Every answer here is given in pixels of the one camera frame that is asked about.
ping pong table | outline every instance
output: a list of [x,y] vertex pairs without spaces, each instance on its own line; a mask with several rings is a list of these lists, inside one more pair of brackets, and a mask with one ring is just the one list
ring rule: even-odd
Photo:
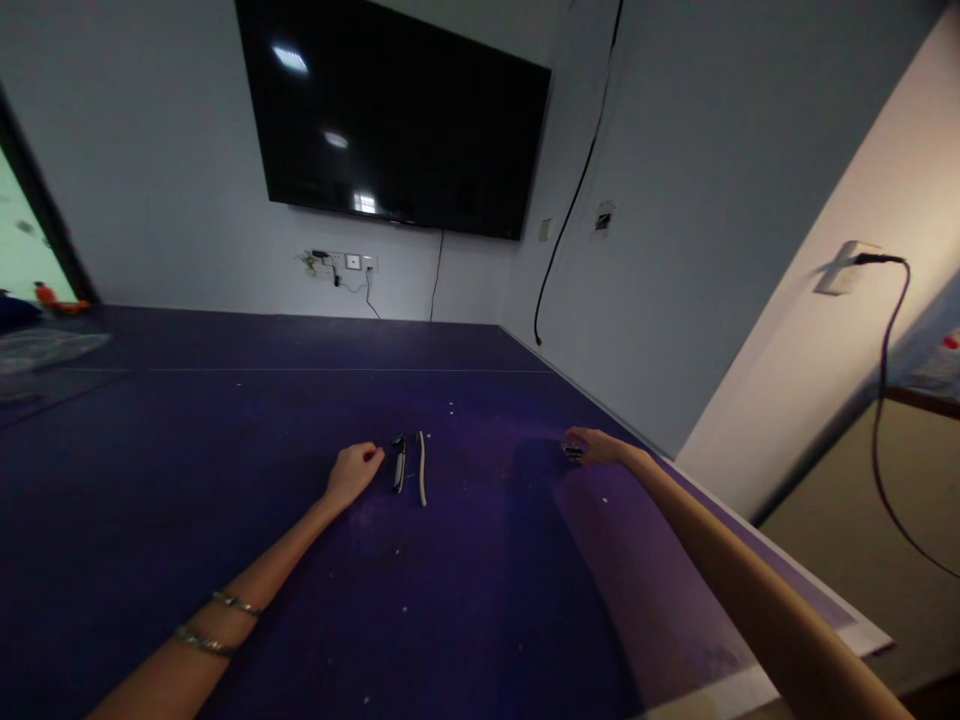
[[[494,326],[98,308],[113,333],[0,412],[0,687],[80,717],[322,491],[388,457],[203,717],[733,718],[776,691],[642,488],[560,452],[639,441]],[[424,433],[408,489],[390,442]],[[890,638],[670,462],[859,655]]]

table surface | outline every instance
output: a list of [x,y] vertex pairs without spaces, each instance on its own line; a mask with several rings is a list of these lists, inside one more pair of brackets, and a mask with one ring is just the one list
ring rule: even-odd
[[[637,442],[493,326],[102,308],[110,345],[0,415],[0,688],[79,717],[322,491],[426,436],[304,557],[202,716],[736,717],[776,696],[656,507],[571,465]],[[864,655],[890,639],[666,461]]]

right hand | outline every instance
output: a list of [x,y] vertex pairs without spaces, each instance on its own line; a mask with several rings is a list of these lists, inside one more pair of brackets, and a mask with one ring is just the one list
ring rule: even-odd
[[336,465],[330,471],[323,498],[345,510],[373,480],[383,457],[383,448],[373,443],[360,443],[341,450]]
[[625,450],[630,447],[622,440],[610,437],[602,430],[590,430],[588,428],[570,428],[564,434],[563,439],[583,446],[584,454],[580,459],[581,465],[609,465],[621,462]]

black television screen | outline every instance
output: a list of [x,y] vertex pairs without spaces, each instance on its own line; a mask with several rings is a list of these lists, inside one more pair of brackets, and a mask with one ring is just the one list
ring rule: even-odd
[[236,0],[275,202],[519,239],[550,71],[362,0]]

bangle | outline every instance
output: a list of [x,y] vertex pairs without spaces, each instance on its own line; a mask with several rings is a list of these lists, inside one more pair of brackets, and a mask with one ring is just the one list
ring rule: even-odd
[[262,610],[255,608],[253,605],[247,605],[240,598],[232,597],[230,595],[227,595],[224,592],[221,592],[220,590],[213,591],[213,599],[219,600],[227,607],[232,607],[232,608],[236,608],[237,610],[242,610],[247,615],[253,615],[254,617],[259,617],[260,613],[263,612]]
[[194,650],[202,650],[203,652],[210,653],[211,655],[230,657],[237,650],[236,648],[219,643],[216,640],[209,640],[202,635],[197,635],[196,632],[188,628],[186,625],[177,625],[174,635],[176,635],[178,640],[182,640]]

